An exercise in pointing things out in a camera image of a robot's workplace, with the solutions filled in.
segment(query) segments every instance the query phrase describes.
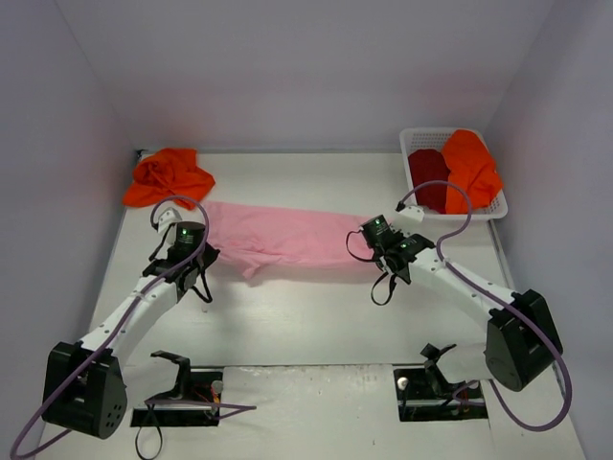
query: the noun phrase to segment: white plastic basket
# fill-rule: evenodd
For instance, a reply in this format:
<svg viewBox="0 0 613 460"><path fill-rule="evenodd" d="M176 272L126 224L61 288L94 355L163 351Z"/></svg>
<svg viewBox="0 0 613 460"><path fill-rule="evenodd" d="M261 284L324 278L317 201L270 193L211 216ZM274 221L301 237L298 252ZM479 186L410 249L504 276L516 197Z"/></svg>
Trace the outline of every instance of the white plastic basket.
<svg viewBox="0 0 613 460"><path fill-rule="evenodd" d="M404 172L406 180L409 184L409 190L413 190L413 178L409 168L409 155L420 149L435 149L441 151L447 139L451 137L457 129L463 127L407 127L400 133L400 146L402 147L402 161L404 162ZM468 129L479 136L481 142L486 144L483 136L479 131ZM411 195L407 200L407 204L417 204L415 195ZM474 211L473 220L490 220L500 219L507 215L509 208L505 200L505 194L501 190L496 198L490 203L487 208L480 208ZM428 219L438 220L464 220L465 214L439 214L436 211L431 211L428 208L424 209Z"/></svg>

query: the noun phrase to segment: wire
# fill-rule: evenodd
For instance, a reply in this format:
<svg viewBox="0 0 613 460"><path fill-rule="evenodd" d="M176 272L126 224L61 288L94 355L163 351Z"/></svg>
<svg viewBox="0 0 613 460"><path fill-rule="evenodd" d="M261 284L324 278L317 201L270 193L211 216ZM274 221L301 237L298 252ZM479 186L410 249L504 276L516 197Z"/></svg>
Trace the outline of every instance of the wire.
<svg viewBox="0 0 613 460"><path fill-rule="evenodd" d="M143 420L143 424L139 426L138 431L136 433L136 437L134 438L134 447L136 448L136 454L141 460L155 460L160 455L160 452L162 452L162 448L164 447L164 435L162 434L160 422L157 420L155 412L153 411L154 408L155 404L147 404L147 415ZM147 422L148 419L151 419L151 421L153 422L153 427L155 427L157 434L160 437L160 447L158 448L155 455L153 455L152 457L145 457L141 452L140 448L138 447L138 438L141 436L141 430L143 429L143 425Z"/></svg>
<svg viewBox="0 0 613 460"><path fill-rule="evenodd" d="M352 251L349 249L349 237L352 235L359 235L360 232L356 232L356 231L351 231L347 234L347 237L345 238L345 246L347 246L347 252L349 252L349 255L352 256L354 259L356 259L357 261L360 262L369 262L369 263L373 263L376 262L376 259L364 259L362 257L357 257L355 254L352 253Z"/></svg>
<svg viewBox="0 0 613 460"><path fill-rule="evenodd" d="M211 302L213 302L213 295L211 295L211 291L209 290L209 285L207 284L207 277L204 274L204 271L200 273L200 279L202 280L202 286L204 287L204 291L206 292L207 296L205 297L204 294L200 292L200 289L198 289L196 286L192 286L192 290L202 302L204 302L205 304L210 304Z"/></svg>
<svg viewBox="0 0 613 460"><path fill-rule="evenodd" d="M256 405L241 405L241 404L228 404L225 402L201 402L201 401L178 401L178 400L155 400L150 399L146 400L145 404L158 404L158 405L171 405L171 404L188 404L188 405L201 405L203 407L212 407L217 409L235 409L234 412L230 412L229 414L224 414L218 417L213 417L213 420L223 420L233 417L235 415L241 414L243 412L248 412L250 410L256 410L258 407Z"/></svg>
<svg viewBox="0 0 613 460"><path fill-rule="evenodd" d="M439 406L440 409L447 407L449 405L449 403L451 403L453 401L453 398L447 398L446 400L444 400L444 402Z"/></svg>
<svg viewBox="0 0 613 460"><path fill-rule="evenodd" d="M544 425L528 425L525 422L522 422L521 420L519 420L517 416L511 412L511 410L507 406L507 403L503 400L502 395L500 394L500 390L498 389L498 386L493 381L490 380L489 384L491 385L491 389L493 390L494 394L496 395L496 398L500 402L500 405L505 410L505 412L507 412L509 417L511 417L511 419L516 424L521 426L522 428L528 431L542 432L542 431L547 431L547 430L550 430L558 426L562 422L562 420L564 420L566 415L568 415L568 412L570 410L571 401L573 399L573 383L571 382L571 376L570 376L570 373L568 372L568 367L566 366L566 363L564 362L564 359L562 358L561 353L557 350L556 345L554 345L554 343L550 340L550 338L544 332L542 332L540 328L536 326L536 324L528 316L526 316L524 313L519 311L513 305L509 304L508 302L505 302L498 296L492 294L488 290L474 283L472 280L466 277L458 268L456 268L450 261L448 261L443 255L443 251L441 249L443 242L452 237L455 237L456 235L461 234L462 232L465 231L465 229L470 224L470 219L472 218L472 203L470 202L470 198L466 194L465 190L462 189L461 187L458 187L456 184L453 184L451 182L447 182L444 180L431 180L428 182L423 182L422 184L415 187L411 192L406 194L403 199L400 200L400 202L398 203L398 208L402 209L402 207L405 206L404 202L409 198L409 196L414 194L416 191L422 188L425 188L425 187L429 187L431 185L446 185L447 187L451 187L457 190L458 192L462 194L468 206L468 212L466 213L466 220L464 221L462 226L459 229L454 230L453 232L449 232L441 236L437 240L436 249L437 249L437 255L439 256L439 259L444 262L445 266L449 268L449 271L451 271L451 273L453 273L457 278L464 281L471 288L485 295L489 300L500 305L503 309L510 311L514 316L519 318L520 321L522 321L526 326L528 326L528 328L531 331L533 331L536 334L536 336L543 342L545 347L547 347L549 352L554 357L554 360L557 362L557 365L559 366L560 373L562 374L562 378L564 379L564 396L563 396L564 401L562 403L562 407L560 408L560 411L550 422ZM460 399L457 396L458 393L459 393L459 390L456 390L456 392L454 392L453 394L454 400L456 401L460 401Z"/></svg>
<svg viewBox="0 0 613 460"><path fill-rule="evenodd" d="M151 225L153 227L155 227L155 225L156 225L155 222L154 222L154 217L155 217L155 213L159 209L159 207L162 204L164 204L165 202L173 200L173 199L185 199L185 200L188 200L189 202L193 203L198 208L198 210L202 213L202 217L204 218L205 229L204 229L204 236L202 238L202 241L200 242L200 245L195 249L195 251L189 257L187 257L183 261L179 262L178 264L172 266L171 268L169 268L168 270L164 271L163 273L160 273L153 280L151 280L149 283L147 283L145 285L145 287L143 287L141 289L141 291L140 291L141 295L137 295L137 296L134 297L134 300L132 301L132 303L129 305L129 307L125 311L124 316L122 316L122 318L120 319L120 321L117 324L117 326L115 327L115 329L108 335L108 338L79 367L77 367L77 369L75 369L72 372L72 374L70 374L66 378L66 380L63 381L56 388L56 390L51 395L49 395L49 398L47 398L43 402L43 404L38 408L38 410L36 410L36 412L34 413L32 418L25 424L25 426L23 427L21 432L17 435L17 437L15 438L15 440L14 440L12 446L11 446L11 452L10 452L11 460L24 460L26 458L33 457L33 456L37 455L38 453L40 453L41 451L43 451L44 449L46 449L49 446L51 446L52 444L54 444L57 441L59 441L61 438L66 436L68 433L70 433L71 430L70 429L66 429L66 430L62 431L61 433L59 433L58 436L56 436L55 438L51 439L50 441L45 443L43 446L40 446L39 448L36 448L36 449L34 449L34 450L32 450L32 451L30 451L28 453L23 453L23 454L17 453L17 450L21 446L21 443L23 443L23 440L26 438L26 436L28 435L28 433L30 432L30 430L32 429L32 427L34 426L34 424L36 423L38 418L42 414L44 414L45 411L51 406L51 404L53 404L61 396L61 394L73 382L73 380L75 380L85 369L87 369L87 367L94 360L96 360L104 352L104 350L106 350L106 347L108 347L108 345L113 341L113 339L117 336L119 331L122 329L122 326L124 325L125 321L127 321L127 319L134 312L134 310L136 310L136 307L140 303L141 298L147 292L149 292L153 287L155 287L157 284L162 282L166 278L166 276L170 275L171 273L173 273L177 269L181 268L182 266L187 265L189 262L191 262L193 259L195 259L201 252L204 251L204 248L205 248L206 242L207 242L207 238L209 237L209 216L207 215L207 212L204 210L204 208L202 207L200 202L196 201L193 198L190 198L189 196L172 195L172 196L168 196L168 197L162 199L160 202L158 202L153 207L153 209L151 210L151 215L149 217L149 221L151 222Z"/></svg>
<svg viewBox="0 0 613 460"><path fill-rule="evenodd" d="M402 390L402 415L400 417L400 420L403 422L404 422L404 419L406 419L406 400L409 399L409 386L410 385L411 383L406 385L406 388Z"/></svg>
<svg viewBox="0 0 613 460"><path fill-rule="evenodd" d="M375 288L376 286L383 281L385 278L387 278L389 275L389 273L387 271L384 271L383 274L381 276L379 276L375 283L373 284L373 287L371 287L371 300L373 301L373 303L375 305L379 305L380 307L384 307L387 304L390 303L390 300L392 300L392 296L394 295L394 289L396 289L396 278L397 275L392 275L390 277L390 284L388 285L388 293L387 293L387 298L383 301L383 302L378 302L375 300Z"/></svg>
<svg viewBox="0 0 613 460"><path fill-rule="evenodd" d="M168 237L168 235L170 233L170 230L172 229L172 227L174 227L174 225L175 225L175 223L173 222L172 224L169 225L169 228L166 229L166 232L164 232L164 236L162 237L162 240L160 241L158 246L155 248L155 250L149 256L149 261L150 262L153 262L155 260L155 257L157 256L157 253L160 252L160 249L162 249L162 247L164 246L164 243L166 242L166 238Z"/></svg>
<svg viewBox="0 0 613 460"><path fill-rule="evenodd" d="M451 394L451 398L453 398L453 400L457 401L458 403L463 403L463 404L467 404L467 405L475 405L475 406L478 406L478 407L483 407L484 405L486 405L484 402L469 401L468 398L461 399L458 396L458 395L460 395L460 393L463 393L463 392L467 391L468 388L471 387L472 385L474 385L475 383L479 383L479 381L478 380L471 380L469 383L466 383L466 384L462 385L461 387L459 387L457 390L455 390Z"/></svg>
<svg viewBox="0 0 613 460"><path fill-rule="evenodd" d="M201 395L197 390L193 390L193 392L195 393L195 395L200 398L202 401L204 401L205 403L208 403L209 400L207 400L203 395Z"/></svg>
<svg viewBox="0 0 613 460"><path fill-rule="evenodd" d="M462 393L462 395L464 396L464 400L465 401L469 401L468 399L468 390L464 390L464 392ZM464 413L467 413L470 410L470 404L466 404L464 407Z"/></svg>

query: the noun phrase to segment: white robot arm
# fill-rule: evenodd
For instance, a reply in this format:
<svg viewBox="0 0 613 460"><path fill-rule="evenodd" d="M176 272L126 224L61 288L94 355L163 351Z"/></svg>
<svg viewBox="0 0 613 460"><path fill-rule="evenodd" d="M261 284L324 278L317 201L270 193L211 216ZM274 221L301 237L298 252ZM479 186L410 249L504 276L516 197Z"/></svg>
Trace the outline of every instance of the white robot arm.
<svg viewBox="0 0 613 460"><path fill-rule="evenodd" d="M446 381L496 379L513 391L521 391L554 361L554 357L529 328L499 303L462 281L442 261L435 244L419 234L410 234L421 210L396 213L390 226L385 217L365 222L360 233L374 251L373 262L390 276L435 290L472 318L484 331L484 341L469 346L447 346L439 350L428 344L422 354L436 366ZM562 346L545 299L533 290L520 294L500 287L458 264L453 268L473 285L493 294L528 316L562 353Z"/></svg>
<svg viewBox="0 0 613 460"><path fill-rule="evenodd" d="M102 439L110 436L119 423L109 423L109 420L120 421L127 406L122 372L126 370L127 360L143 336L188 290L194 290L205 302L212 301L204 275L219 251L207 242L202 246L205 225L181 221L178 212L169 208L162 213L155 227L163 235L162 243L149 257L150 264L122 304L81 340L74 344L60 342L49 354L45 401L61 385L65 385L68 376L86 361L91 362L65 387L61 397L45 410L42 418L46 422ZM171 243L168 255L166 259L157 259L164 242ZM207 296L195 287L198 277ZM152 356L179 365L173 390L180 396L183 379L189 376L189 360L162 351Z"/></svg>

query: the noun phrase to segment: fabric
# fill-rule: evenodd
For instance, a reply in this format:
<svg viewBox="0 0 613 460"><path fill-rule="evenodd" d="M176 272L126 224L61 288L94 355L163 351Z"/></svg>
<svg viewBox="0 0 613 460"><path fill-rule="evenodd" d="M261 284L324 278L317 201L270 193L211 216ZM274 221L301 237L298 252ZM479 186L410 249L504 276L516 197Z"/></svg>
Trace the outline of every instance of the fabric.
<svg viewBox="0 0 613 460"><path fill-rule="evenodd" d="M141 161L132 173L134 182L124 195L124 205L140 208L171 195L185 195L200 201L215 185L215 179L196 165L194 149L162 149ZM176 204L195 206L176 199Z"/></svg>
<svg viewBox="0 0 613 460"><path fill-rule="evenodd" d="M434 149L420 149L409 155L409 169L413 186L428 182L430 180L448 180L449 168L444 162L444 158L439 151ZM415 198L419 205L445 214L445 203L447 202L447 187L444 185L431 185L417 190Z"/></svg>
<svg viewBox="0 0 613 460"><path fill-rule="evenodd" d="M347 252L345 238L369 218L299 209L206 201L209 243L219 259L251 278L265 265L350 268L367 264ZM373 251L359 235L350 249L370 259Z"/></svg>
<svg viewBox="0 0 613 460"><path fill-rule="evenodd" d="M458 129L445 143L441 151L451 171L449 182L462 187L470 197L473 208L491 204L503 184L496 172L496 162L479 136L466 129ZM448 214L466 214L468 206L462 194L447 187L445 211Z"/></svg>

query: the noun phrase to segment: orange cloth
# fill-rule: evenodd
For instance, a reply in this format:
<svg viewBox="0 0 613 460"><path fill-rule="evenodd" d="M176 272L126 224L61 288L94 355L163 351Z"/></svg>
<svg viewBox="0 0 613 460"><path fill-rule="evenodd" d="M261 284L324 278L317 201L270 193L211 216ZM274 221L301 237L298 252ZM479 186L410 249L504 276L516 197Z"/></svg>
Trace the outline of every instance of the orange cloth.
<svg viewBox="0 0 613 460"><path fill-rule="evenodd" d="M124 205L137 208L171 195L200 201L215 185L213 176L197 167L194 149L162 149L141 161L132 172L134 182L124 195ZM176 204L193 209L189 201Z"/></svg>
<svg viewBox="0 0 613 460"><path fill-rule="evenodd" d="M441 154L451 171L449 182L462 187L468 193L473 209L489 206L502 190L502 180L496 172L496 162L474 132L458 129L447 140ZM445 212L468 212L462 194L451 187L447 187Z"/></svg>

